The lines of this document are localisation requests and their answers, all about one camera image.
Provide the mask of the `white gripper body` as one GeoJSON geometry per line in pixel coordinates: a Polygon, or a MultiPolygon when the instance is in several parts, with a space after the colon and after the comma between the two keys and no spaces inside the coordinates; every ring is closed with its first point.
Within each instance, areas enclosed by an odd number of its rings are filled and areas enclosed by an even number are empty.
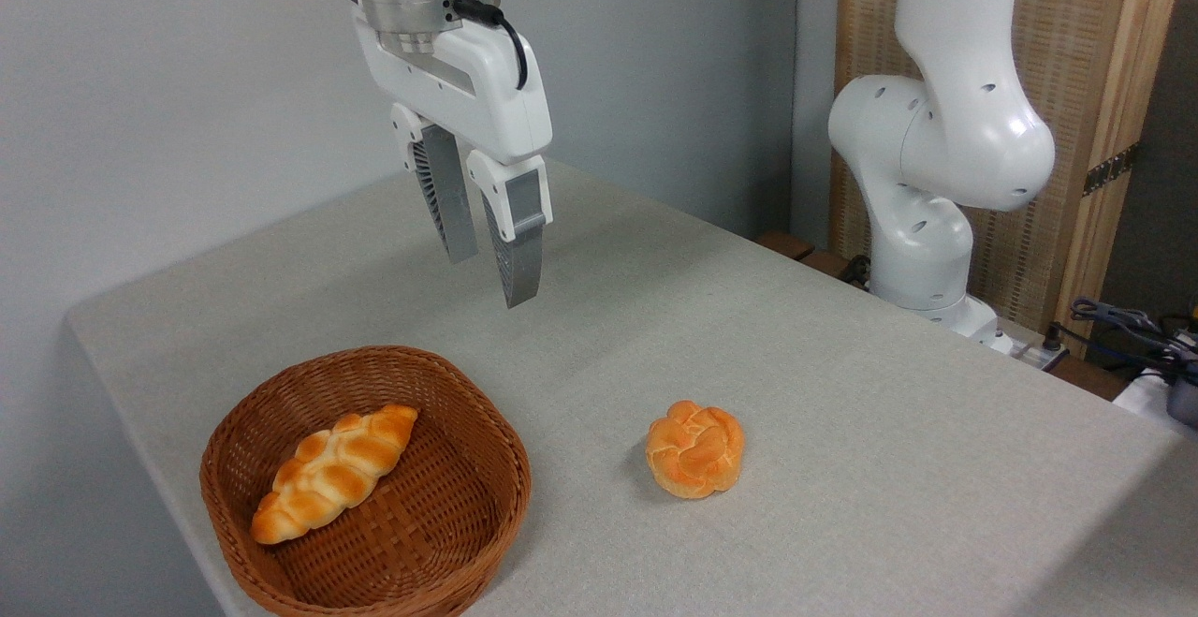
{"type": "Polygon", "coordinates": [[[373,80],[391,99],[452,132],[504,165],[540,155],[552,143],[547,98],[532,47],[524,46],[527,80],[504,29],[468,22],[437,34],[432,53],[386,52],[367,22],[357,37],[373,80]]]}

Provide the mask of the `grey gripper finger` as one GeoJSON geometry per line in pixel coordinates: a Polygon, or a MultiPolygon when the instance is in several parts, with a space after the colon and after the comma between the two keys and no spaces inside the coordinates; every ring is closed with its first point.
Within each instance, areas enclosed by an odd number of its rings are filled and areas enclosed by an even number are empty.
{"type": "Polygon", "coordinates": [[[540,155],[508,167],[471,151],[467,170],[483,195],[506,306],[521,306],[538,294],[543,232],[553,220],[547,165],[540,155]]]}
{"type": "Polygon", "coordinates": [[[415,173],[449,262],[466,261],[476,255],[474,218],[455,137],[399,102],[391,119],[403,168],[415,173]]]}

